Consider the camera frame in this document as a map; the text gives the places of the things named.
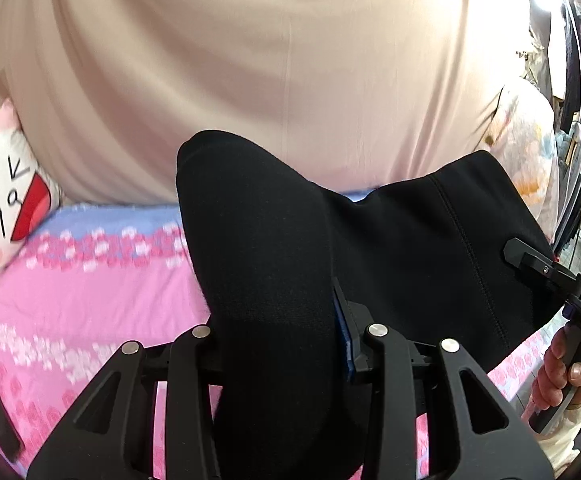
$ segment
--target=white pillow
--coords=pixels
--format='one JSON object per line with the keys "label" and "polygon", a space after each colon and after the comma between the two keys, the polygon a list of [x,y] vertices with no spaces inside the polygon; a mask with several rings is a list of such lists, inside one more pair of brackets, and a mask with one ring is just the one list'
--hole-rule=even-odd
{"label": "white pillow", "polygon": [[0,272],[58,208],[60,196],[32,154],[13,103],[6,100],[0,108]]}

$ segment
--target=pink bedsheet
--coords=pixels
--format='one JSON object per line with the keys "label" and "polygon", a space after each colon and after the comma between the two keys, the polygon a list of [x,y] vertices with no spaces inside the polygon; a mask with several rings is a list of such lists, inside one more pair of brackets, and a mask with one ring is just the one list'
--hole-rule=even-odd
{"label": "pink bedsheet", "polygon": [[[122,342],[169,342],[207,317],[176,223],[152,234],[127,228],[120,234],[96,229],[78,239],[70,232],[33,237],[0,279],[0,396],[26,445],[14,466],[26,472],[66,408]],[[508,399],[541,360],[549,332],[530,337],[490,373]],[[161,385],[157,478],[164,477],[164,393]],[[425,476],[425,417],[417,429],[419,475]]]}

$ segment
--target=seam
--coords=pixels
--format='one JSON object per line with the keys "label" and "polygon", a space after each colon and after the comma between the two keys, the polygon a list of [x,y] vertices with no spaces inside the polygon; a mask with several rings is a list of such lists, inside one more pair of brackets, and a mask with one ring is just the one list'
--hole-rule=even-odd
{"label": "seam", "polygon": [[430,180],[437,189],[437,192],[441,197],[441,200],[446,208],[446,211],[448,211],[448,214],[452,218],[455,227],[459,231],[459,236],[461,237],[461,241],[464,244],[465,251],[468,254],[468,258],[470,259],[470,263],[473,266],[473,270],[475,271],[475,277],[477,278],[477,282],[479,283],[479,286],[481,288],[481,293],[485,298],[486,306],[488,307],[488,310],[490,311],[490,314],[493,317],[495,328],[499,333],[499,337],[501,337],[502,341],[504,342],[504,345],[506,345],[507,352],[510,353],[511,351],[510,342],[503,329],[503,326],[501,325],[501,322],[499,321],[499,318],[497,318],[497,315],[495,314],[493,297],[490,293],[490,290],[488,289],[488,286],[486,285],[486,281],[485,278],[483,277],[481,267],[477,262],[477,255],[475,254],[475,251],[473,250],[470,241],[468,241],[468,236],[465,234],[464,228],[462,228],[461,223],[459,222],[459,216],[457,215],[455,209],[452,207],[452,204],[450,203],[450,200],[448,199],[446,192],[444,191],[443,187],[441,186],[441,183],[437,180],[437,178],[434,175],[430,175]]}

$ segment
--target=metal screw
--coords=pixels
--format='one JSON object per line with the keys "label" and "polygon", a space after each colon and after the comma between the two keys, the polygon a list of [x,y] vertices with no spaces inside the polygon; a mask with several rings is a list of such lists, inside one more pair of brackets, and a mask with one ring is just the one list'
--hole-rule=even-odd
{"label": "metal screw", "polygon": [[388,333],[388,328],[381,323],[375,323],[368,327],[368,333],[375,337],[383,337]]}
{"label": "metal screw", "polygon": [[210,335],[210,327],[206,325],[199,325],[192,329],[192,335],[197,339],[203,339]]}
{"label": "metal screw", "polygon": [[454,354],[459,350],[459,343],[454,339],[444,339],[441,342],[441,347],[446,351]]}
{"label": "metal screw", "polygon": [[122,353],[132,355],[139,352],[139,343],[137,341],[126,341],[122,345]]}

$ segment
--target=black pants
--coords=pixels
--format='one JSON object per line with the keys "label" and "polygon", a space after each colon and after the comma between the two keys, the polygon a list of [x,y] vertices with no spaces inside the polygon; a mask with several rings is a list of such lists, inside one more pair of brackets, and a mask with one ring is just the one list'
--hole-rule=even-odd
{"label": "black pants", "polygon": [[359,203],[225,132],[197,134],[177,165],[226,370],[225,480],[345,480],[361,465],[369,396],[342,378],[334,276],[377,322],[412,340],[456,338],[487,370],[556,311],[502,259],[512,237],[551,250],[486,152]]}

